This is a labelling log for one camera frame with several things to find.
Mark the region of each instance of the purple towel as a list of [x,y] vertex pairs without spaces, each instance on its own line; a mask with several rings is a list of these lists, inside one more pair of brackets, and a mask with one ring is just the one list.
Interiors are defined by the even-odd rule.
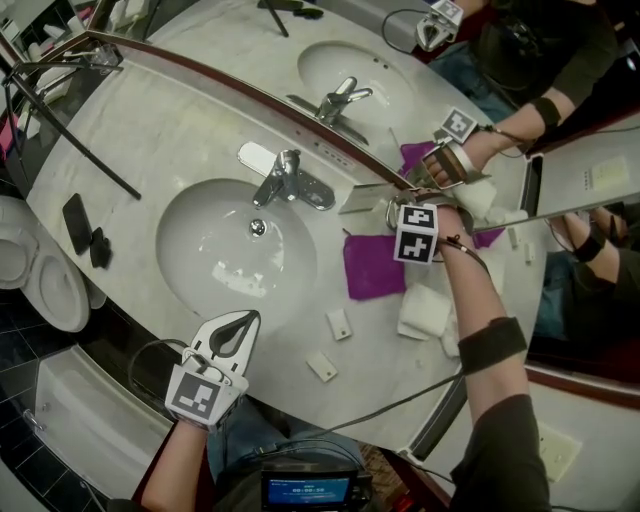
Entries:
[[483,231],[482,233],[476,233],[473,235],[473,245],[476,249],[482,249],[483,247],[491,247],[491,244],[496,241],[504,228],[492,229],[491,231]]
[[400,146],[400,152],[404,158],[404,165],[402,169],[400,169],[400,176],[404,178],[413,166],[422,160],[422,157],[434,147],[435,143],[431,141],[420,142],[418,144],[403,144]]
[[404,293],[404,264],[393,259],[395,236],[350,235],[344,243],[344,269],[349,297],[375,299]]

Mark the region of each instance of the reflected sink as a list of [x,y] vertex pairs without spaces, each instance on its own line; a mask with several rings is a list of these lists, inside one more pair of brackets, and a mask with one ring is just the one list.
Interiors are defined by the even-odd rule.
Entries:
[[411,86],[394,66],[368,50],[340,42],[318,43],[300,54],[298,72],[316,99],[335,91],[350,76],[358,80],[358,89],[373,89],[373,96],[346,108],[349,119],[388,128],[411,115]]

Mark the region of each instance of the metal rod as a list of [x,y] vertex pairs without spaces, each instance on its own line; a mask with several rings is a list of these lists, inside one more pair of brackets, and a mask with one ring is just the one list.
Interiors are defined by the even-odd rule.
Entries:
[[[135,190],[131,185],[129,185],[126,181],[124,181],[120,176],[118,176],[115,172],[113,172],[107,165],[102,162],[99,158],[97,158],[91,151],[89,151],[86,146],[82,144],[76,137],[67,130],[66,126],[62,124],[62,122],[56,117],[56,115],[38,98],[38,96],[34,93],[34,91],[27,85],[24,79],[14,73],[11,76],[11,81],[15,84],[22,94],[26,96],[26,98],[31,102],[34,108],[42,114],[49,123],[53,125],[53,127],[60,132],[60,134],[67,139],[80,153],[82,153],[85,157],[87,157],[91,163],[93,163],[98,169],[100,169],[103,173],[105,173],[109,178],[111,178],[114,182],[120,185],[123,189],[125,189],[132,197],[140,200],[142,196],[140,193]],[[8,84],[5,84],[5,91],[8,91]],[[8,98],[7,106],[9,106],[10,95],[8,92],[5,92],[5,97]]]
[[18,130],[16,128],[16,122],[13,114],[13,101],[11,100],[11,80],[5,80],[3,83],[4,87],[4,100],[7,104],[7,117],[9,118],[9,127],[11,128],[11,137],[13,138],[13,143],[16,147],[16,154],[18,155],[18,163],[20,164],[20,171],[22,171],[22,176],[24,177],[24,182],[27,186],[31,185],[29,183],[29,178],[27,178],[27,171],[24,168],[24,163],[22,162],[22,148],[20,147],[20,139],[18,139]]
[[45,93],[49,92],[51,89],[55,89],[56,87],[58,87],[60,84],[63,84],[67,80],[71,80],[79,71],[80,71],[79,69],[74,69],[71,73],[67,73],[66,75],[59,76],[52,82],[49,82],[47,85],[44,85],[40,89],[37,89],[35,91],[36,94],[42,97],[42,99],[44,100],[43,95]]
[[287,32],[287,29],[284,27],[284,24],[282,23],[280,16],[278,16],[278,13],[273,8],[273,4],[271,3],[271,0],[264,0],[264,3],[266,4],[267,9],[269,9],[271,16],[273,16],[273,20],[276,22],[276,25],[278,25],[278,28],[280,29],[280,32],[282,32],[282,35],[284,37],[289,37],[289,32]]

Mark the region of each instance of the display screen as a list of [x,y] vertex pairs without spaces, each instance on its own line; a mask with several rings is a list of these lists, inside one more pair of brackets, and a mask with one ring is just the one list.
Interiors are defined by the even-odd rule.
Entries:
[[269,480],[269,503],[272,505],[344,503],[348,488],[348,478]]

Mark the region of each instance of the small black object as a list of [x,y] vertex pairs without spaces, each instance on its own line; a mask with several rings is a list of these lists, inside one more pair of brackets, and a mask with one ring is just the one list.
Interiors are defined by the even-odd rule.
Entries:
[[73,249],[80,256],[89,248],[92,241],[91,226],[80,194],[71,196],[71,199],[62,207],[62,215],[71,237]]
[[93,241],[91,242],[91,265],[93,268],[107,268],[111,261],[111,242],[104,237],[102,228],[98,228],[93,232]]
[[[304,2],[300,0],[271,0],[271,5],[276,11],[297,11],[302,9]],[[258,2],[258,9],[268,9],[269,6],[264,0]]]
[[320,9],[296,9],[293,11],[293,15],[297,18],[304,18],[306,20],[319,20],[324,16],[324,12]]

